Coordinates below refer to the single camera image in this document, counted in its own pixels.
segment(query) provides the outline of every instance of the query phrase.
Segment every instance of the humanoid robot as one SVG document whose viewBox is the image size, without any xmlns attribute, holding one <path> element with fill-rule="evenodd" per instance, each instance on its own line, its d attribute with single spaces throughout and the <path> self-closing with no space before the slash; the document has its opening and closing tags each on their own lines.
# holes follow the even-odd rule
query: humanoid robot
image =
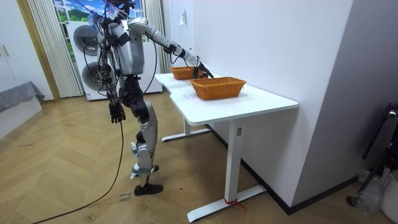
<svg viewBox="0 0 398 224">
<path fill-rule="evenodd" d="M 123 4 L 120 11 L 129 14 L 129 8 L 134 8 L 134 3 L 115 1 L 116 7 Z M 141 127 L 136 134 L 137 142 L 132 142 L 132 151 L 138 157 L 138 163 L 132 168 L 131 177 L 140 176 L 141 184 L 134 189 L 135 195 L 157 194 L 163 190 L 163 186 L 149 184 L 149 176 L 157 171 L 159 167 L 153 165 L 155 147 L 157 142 L 157 119 L 150 101 L 143 99 L 140 89 L 138 75 L 144 69 L 144 51 L 142 47 L 142 35 L 146 35 L 154 44 L 159 44 L 168 54 L 182 58 L 185 63 L 194 66 L 193 76 L 197 78 L 199 70 L 210 77 L 213 75 L 200 62 L 199 57 L 191 55 L 175 42 L 167 39 L 146 18 L 138 17 L 129 19 L 127 26 L 122 22 L 123 15 L 114 19 L 101 19 L 99 26 L 101 32 L 98 34 L 98 66 L 100 67 L 100 80 L 105 83 L 107 96 L 110 100 L 109 112 L 113 123 L 125 120 L 125 114 L 121 103 L 131 109 L 134 117 Z M 115 77 L 111 71 L 114 68 L 116 78 L 119 80 L 120 89 L 112 84 Z"/>
</svg>

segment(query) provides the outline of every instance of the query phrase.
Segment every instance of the table top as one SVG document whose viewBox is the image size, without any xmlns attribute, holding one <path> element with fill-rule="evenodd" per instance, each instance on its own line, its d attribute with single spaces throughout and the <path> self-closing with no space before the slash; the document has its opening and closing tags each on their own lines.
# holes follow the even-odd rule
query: table top
<svg viewBox="0 0 398 224">
<path fill-rule="evenodd" d="M 156 74 L 155 78 L 170 92 L 170 99 L 192 126 L 281 111 L 299 105 L 296 101 L 247 84 L 238 97 L 203 100 L 197 96 L 189 80 L 176 80 L 172 73 Z"/>
</svg>

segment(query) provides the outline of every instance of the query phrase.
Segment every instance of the table leg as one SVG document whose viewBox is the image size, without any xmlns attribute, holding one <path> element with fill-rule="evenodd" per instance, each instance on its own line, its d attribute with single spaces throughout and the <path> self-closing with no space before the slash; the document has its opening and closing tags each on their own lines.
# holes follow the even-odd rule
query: table leg
<svg viewBox="0 0 398 224">
<path fill-rule="evenodd" d="M 240 119 L 232 120 L 229 124 L 228 156 L 226 164 L 226 181 L 224 198 L 227 202 L 243 201 L 257 194 L 265 192 L 265 188 L 257 185 L 238 193 L 239 168 L 241 165 L 241 151 L 243 143 L 244 126 Z M 193 222 L 199 218 L 215 213 L 228 206 L 224 199 L 210 203 L 192 210 L 187 214 L 188 221 Z"/>
<path fill-rule="evenodd" d="M 194 136 L 194 135 L 201 134 L 201 133 L 207 133 L 210 131 L 208 128 L 191 131 L 191 126 L 188 124 L 188 122 L 185 120 L 184 117 L 182 118 L 182 123 L 184 125 L 184 133 L 174 134 L 172 136 L 163 137 L 162 141 L 166 142 L 166 141 L 170 141 L 170 140 L 174 140 L 174 139 L 180 139 L 180 138 L 185 138 L 185 137 L 189 137 L 189 136 Z"/>
</svg>

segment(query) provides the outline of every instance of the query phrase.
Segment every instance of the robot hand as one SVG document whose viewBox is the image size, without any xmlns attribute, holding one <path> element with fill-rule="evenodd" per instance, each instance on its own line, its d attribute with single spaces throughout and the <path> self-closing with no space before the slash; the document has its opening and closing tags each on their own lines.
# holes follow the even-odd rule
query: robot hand
<svg viewBox="0 0 398 224">
<path fill-rule="evenodd" d="M 110 102 L 109 103 L 109 113 L 111 115 L 112 123 L 120 123 L 126 119 L 126 115 L 124 114 L 124 110 L 122 104 L 120 102 Z"/>
</svg>

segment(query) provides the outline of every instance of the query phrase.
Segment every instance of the window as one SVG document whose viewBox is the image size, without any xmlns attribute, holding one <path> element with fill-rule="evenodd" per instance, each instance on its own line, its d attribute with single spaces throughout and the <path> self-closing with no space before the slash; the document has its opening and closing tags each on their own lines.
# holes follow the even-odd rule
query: window
<svg viewBox="0 0 398 224">
<path fill-rule="evenodd" d="M 87 9 L 97 12 L 99 15 L 104 14 L 105 2 L 102 0 L 79 0 Z M 143 10 L 141 8 L 141 0 L 135 0 L 136 8 L 130 10 L 129 17 L 142 17 Z M 65 26 L 66 21 L 81 21 L 87 22 L 88 16 L 91 14 L 90 11 L 85 9 L 83 6 L 79 5 L 74 0 L 53 0 L 54 9 L 57 13 L 59 23 L 62 27 L 63 37 L 65 38 L 65 43 L 67 43 L 70 56 L 73 61 L 75 61 L 75 56 L 72 51 L 72 47 L 69 41 L 69 34 Z"/>
</svg>

